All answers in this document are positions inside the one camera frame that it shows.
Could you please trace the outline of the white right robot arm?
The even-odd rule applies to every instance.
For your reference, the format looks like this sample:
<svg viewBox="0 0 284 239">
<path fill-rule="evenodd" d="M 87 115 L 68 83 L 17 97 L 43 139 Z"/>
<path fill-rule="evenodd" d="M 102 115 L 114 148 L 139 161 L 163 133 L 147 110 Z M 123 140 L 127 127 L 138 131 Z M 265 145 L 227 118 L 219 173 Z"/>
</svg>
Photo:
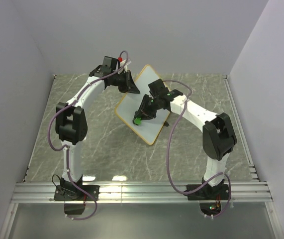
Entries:
<svg viewBox="0 0 284 239">
<path fill-rule="evenodd" d="M 220 192 L 218 185 L 224 180 L 226 162 L 237 143 L 229 115 L 208 111 L 179 90 L 172 90 L 157 96 L 144 95 L 133 123 L 139 125 L 143 120 L 152 120 L 161 109 L 177 114 L 178 120 L 185 118 L 201 131 L 202 148 L 207 155 L 202 193 L 208 199 L 215 198 Z"/>
</svg>

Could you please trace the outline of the green bone-shaped eraser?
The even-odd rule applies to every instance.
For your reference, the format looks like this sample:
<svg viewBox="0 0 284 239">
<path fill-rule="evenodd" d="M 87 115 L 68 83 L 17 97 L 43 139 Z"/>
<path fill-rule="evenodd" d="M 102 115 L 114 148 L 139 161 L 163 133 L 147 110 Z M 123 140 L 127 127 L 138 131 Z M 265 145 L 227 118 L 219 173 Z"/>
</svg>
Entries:
<svg viewBox="0 0 284 239">
<path fill-rule="evenodd" d="M 133 124 L 134 125 L 140 125 L 141 124 L 142 119 L 140 117 L 136 117 L 133 119 Z"/>
</svg>

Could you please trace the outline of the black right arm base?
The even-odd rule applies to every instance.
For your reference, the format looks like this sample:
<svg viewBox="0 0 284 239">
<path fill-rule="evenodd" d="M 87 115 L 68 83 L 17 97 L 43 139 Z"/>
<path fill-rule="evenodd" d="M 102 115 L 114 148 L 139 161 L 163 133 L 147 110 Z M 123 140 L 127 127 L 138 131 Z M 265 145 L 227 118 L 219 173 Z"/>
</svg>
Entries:
<svg viewBox="0 0 284 239">
<path fill-rule="evenodd" d="M 231 190 L 229 185 L 224 183 L 224 179 L 217 186 L 205 185 L 202 189 L 187 195 L 189 201 L 202 200 L 227 200 Z"/>
</svg>

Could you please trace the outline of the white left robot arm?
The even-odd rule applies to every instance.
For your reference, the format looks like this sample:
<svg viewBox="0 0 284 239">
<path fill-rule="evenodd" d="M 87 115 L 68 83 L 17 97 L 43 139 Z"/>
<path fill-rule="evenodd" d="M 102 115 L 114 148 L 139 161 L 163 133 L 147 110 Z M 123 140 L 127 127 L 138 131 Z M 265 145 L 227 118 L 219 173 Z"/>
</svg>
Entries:
<svg viewBox="0 0 284 239">
<path fill-rule="evenodd" d="M 78 200 L 83 195 L 83 187 L 77 182 L 82 178 L 81 144 L 88 132 L 85 108 L 94 102 L 108 86 L 118 87 L 121 93 L 134 93 L 140 91 L 136 87 L 130 70 L 125 62 L 115 70 L 114 66 L 99 65 L 92 72 L 80 90 L 66 103 L 58 103 L 56 113 L 50 121 L 55 123 L 55 132 L 61 141 L 61 148 L 55 148 L 48 136 L 50 147 L 54 151 L 63 151 L 64 171 L 62 178 L 72 182 L 66 188 L 66 195 L 71 200 Z"/>
</svg>

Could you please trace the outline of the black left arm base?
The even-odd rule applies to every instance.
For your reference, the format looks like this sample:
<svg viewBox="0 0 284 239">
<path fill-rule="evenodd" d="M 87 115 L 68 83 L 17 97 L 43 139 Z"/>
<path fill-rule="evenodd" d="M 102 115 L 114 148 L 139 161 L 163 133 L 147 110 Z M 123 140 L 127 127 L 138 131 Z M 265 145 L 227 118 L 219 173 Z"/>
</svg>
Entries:
<svg viewBox="0 0 284 239">
<path fill-rule="evenodd" d="M 91 184 L 85 185 L 82 176 L 75 182 L 81 190 L 66 179 L 59 177 L 57 174 L 52 176 L 52 183 L 56 187 L 54 201 L 94 201 L 98 199 L 100 186 Z"/>
</svg>

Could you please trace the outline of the yellow framed whiteboard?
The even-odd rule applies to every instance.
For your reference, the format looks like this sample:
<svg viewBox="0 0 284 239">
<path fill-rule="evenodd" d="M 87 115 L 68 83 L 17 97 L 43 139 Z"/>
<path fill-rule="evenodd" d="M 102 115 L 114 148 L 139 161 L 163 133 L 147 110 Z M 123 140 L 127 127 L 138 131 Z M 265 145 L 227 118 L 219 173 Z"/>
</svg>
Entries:
<svg viewBox="0 0 284 239">
<path fill-rule="evenodd" d="M 150 65 L 145 65 L 134 79 L 140 93 L 126 93 L 115 107 L 115 114 L 146 144 L 152 145 L 165 125 L 170 112 L 158 102 L 160 93 L 170 90 L 160 83 L 160 76 Z"/>
</svg>

